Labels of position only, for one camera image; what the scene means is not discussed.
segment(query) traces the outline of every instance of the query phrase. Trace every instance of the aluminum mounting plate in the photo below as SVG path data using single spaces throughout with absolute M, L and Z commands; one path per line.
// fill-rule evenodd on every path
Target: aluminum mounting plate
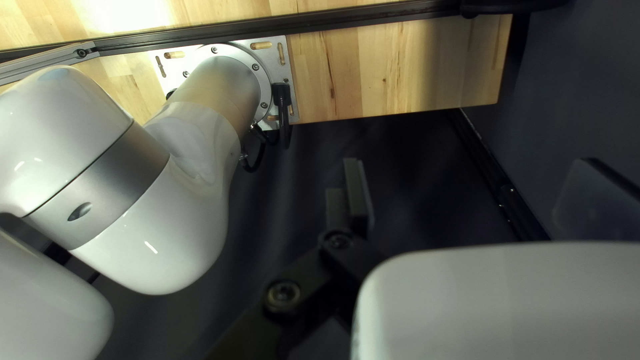
M 172 47 L 169 49 L 147 51 L 149 61 L 154 65 L 156 76 L 165 94 L 179 87 L 185 80 L 185 75 L 193 70 L 197 64 L 211 56 L 229 56 L 251 67 L 259 64 L 259 70 L 254 74 L 260 83 L 260 103 L 266 102 L 268 107 L 260 105 L 256 110 L 255 121 L 264 130 L 278 129 L 278 108 L 273 104 L 271 88 L 265 83 L 287 83 L 291 87 L 291 102 L 289 107 L 289 122 L 299 120 L 298 103 L 291 72 L 287 38 L 285 36 L 238 40 L 222 44 L 191 45 Z

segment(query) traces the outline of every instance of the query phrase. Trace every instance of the dark gray floor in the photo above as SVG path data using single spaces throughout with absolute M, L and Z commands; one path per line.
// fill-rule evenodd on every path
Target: dark gray floor
M 153 297 L 95 281 L 116 314 L 98 359 L 200 359 L 269 277 L 316 244 L 324 189 L 342 186 L 343 157 L 364 163 L 376 214 L 370 240 L 389 256 L 516 240 L 442 113 L 295 126 L 288 151 L 268 149 L 254 174 L 237 170 L 225 248 L 196 283 Z M 347 359 L 348 341 L 330 322 L 291 359 Z
M 465 110 L 554 238 L 571 238 L 552 214 L 574 160 L 640 184 L 638 13 L 637 1 L 574 0 L 532 14 L 500 102 Z

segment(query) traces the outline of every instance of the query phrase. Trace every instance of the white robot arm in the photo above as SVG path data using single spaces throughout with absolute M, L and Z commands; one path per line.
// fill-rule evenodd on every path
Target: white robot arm
M 145 130 L 78 70 L 38 71 L 0 96 L 0 211 L 134 291 L 180 290 L 222 250 L 259 96 L 251 69 L 213 57 Z

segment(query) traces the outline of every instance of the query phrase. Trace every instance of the screw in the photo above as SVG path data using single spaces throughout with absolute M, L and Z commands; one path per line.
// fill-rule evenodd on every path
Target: screw
M 300 299 L 300 287 L 293 281 L 283 280 L 271 285 L 267 291 L 267 305 L 274 311 L 295 305 Z
M 87 55 L 87 52 L 84 49 L 78 49 L 76 50 L 76 54 L 78 54 L 78 58 L 82 59 Z
M 335 249 L 345 249 L 351 246 L 351 238 L 345 234 L 336 234 L 329 238 L 329 245 Z

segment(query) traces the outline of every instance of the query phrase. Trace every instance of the wooden tabletop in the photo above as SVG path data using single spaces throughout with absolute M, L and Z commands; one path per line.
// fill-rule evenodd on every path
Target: wooden tabletop
M 2 0 L 0 49 L 384 2 Z M 288 36 L 301 122 L 494 103 L 510 24 L 456 16 Z M 75 66 L 138 122 L 164 102 L 144 53 Z

